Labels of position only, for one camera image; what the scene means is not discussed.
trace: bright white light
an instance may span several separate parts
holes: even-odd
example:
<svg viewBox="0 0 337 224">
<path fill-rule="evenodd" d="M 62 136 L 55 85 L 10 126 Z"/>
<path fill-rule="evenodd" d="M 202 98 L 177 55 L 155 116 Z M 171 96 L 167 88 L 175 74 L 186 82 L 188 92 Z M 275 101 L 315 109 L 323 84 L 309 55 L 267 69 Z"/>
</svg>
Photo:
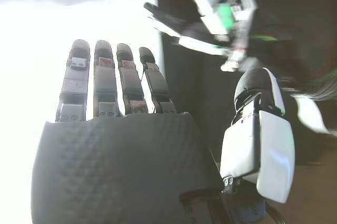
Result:
<svg viewBox="0 0 337 224">
<path fill-rule="evenodd" d="M 160 56 L 159 36 L 146 25 L 144 2 L 156 4 L 156 0 L 103 0 L 76 6 L 0 3 L 2 223 L 32 223 L 32 165 L 45 121 L 55 120 L 73 41 L 89 42 L 92 59 L 100 39 L 114 50 L 118 43 L 127 43 L 138 67 L 138 47 L 148 47 L 156 59 Z M 158 64 L 163 71 L 162 62 Z M 91 65 L 87 119 L 92 118 L 92 70 Z"/>
</svg>

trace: black robotic finger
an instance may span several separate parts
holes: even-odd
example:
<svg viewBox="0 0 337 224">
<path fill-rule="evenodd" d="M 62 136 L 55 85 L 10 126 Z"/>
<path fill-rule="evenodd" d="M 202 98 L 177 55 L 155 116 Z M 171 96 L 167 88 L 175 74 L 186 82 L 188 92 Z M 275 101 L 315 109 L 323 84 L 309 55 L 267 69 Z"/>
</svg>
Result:
<svg viewBox="0 0 337 224">
<path fill-rule="evenodd" d="M 139 54 L 143 64 L 142 81 L 146 81 L 145 84 L 150 90 L 151 101 L 154 105 L 154 112 L 175 114 L 176 109 L 170 99 L 169 88 L 166 80 L 160 73 L 159 67 L 155 63 L 152 52 L 148 48 L 140 47 Z"/>
<path fill-rule="evenodd" d="M 99 40 L 94 62 L 94 117 L 119 115 L 115 64 L 110 44 Z"/>
<path fill-rule="evenodd" d="M 121 77 L 124 115 L 134 113 L 147 113 L 143 88 L 133 62 L 133 55 L 127 44 L 117 45 L 118 69 Z"/>
<path fill-rule="evenodd" d="M 85 120 L 90 47 L 76 40 L 70 50 L 55 121 Z"/>
</svg>

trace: wooden floor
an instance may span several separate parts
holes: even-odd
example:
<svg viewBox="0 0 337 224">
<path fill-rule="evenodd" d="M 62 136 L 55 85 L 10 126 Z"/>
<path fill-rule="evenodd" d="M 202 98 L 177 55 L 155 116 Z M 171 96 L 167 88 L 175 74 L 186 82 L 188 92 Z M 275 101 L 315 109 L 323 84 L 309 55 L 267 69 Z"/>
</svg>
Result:
<svg viewBox="0 0 337 224">
<path fill-rule="evenodd" d="M 290 196 L 278 208 L 286 223 L 337 223 L 337 138 L 327 139 L 320 165 L 296 166 Z M 266 217 L 261 223 L 273 223 Z"/>
</svg>

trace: black backdrop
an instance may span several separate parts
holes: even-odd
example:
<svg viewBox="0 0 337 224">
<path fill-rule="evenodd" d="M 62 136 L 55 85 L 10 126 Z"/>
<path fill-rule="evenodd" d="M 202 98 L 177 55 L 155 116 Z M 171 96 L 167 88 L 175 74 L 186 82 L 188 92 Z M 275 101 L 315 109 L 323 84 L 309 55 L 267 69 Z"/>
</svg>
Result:
<svg viewBox="0 0 337 224">
<path fill-rule="evenodd" d="M 309 69 L 319 74 L 325 67 L 332 67 L 329 57 L 335 54 L 333 30 L 337 26 L 336 0 L 258 0 L 275 14 L 281 23 L 295 25 L 305 30 L 307 37 L 301 43 L 299 57 L 306 57 Z M 159 7 L 189 21 L 199 16 L 192 0 L 158 0 Z M 177 110 L 188 111 L 197 122 L 216 161 L 220 161 L 225 129 L 234 116 L 233 96 L 240 73 L 224 73 L 224 62 L 217 56 L 204 55 L 171 44 L 162 37 L 166 80 Z M 286 118 L 291 122 L 296 163 L 305 165 L 317 161 L 324 151 L 324 135 L 316 134 L 297 119 L 298 108 L 293 98 L 284 96 Z"/>
</svg>

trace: screw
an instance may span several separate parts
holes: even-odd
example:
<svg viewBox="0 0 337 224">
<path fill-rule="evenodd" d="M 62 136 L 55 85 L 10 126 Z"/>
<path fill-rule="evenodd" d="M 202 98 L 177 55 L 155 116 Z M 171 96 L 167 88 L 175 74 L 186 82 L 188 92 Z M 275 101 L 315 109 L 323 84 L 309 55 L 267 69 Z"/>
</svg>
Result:
<svg viewBox="0 0 337 224">
<path fill-rule="evenodd" d="M 189 215 L 192 213 L 192 208 L 191 207 L 185 207 L 185 212 L 188 213 Z"/>
</svg>

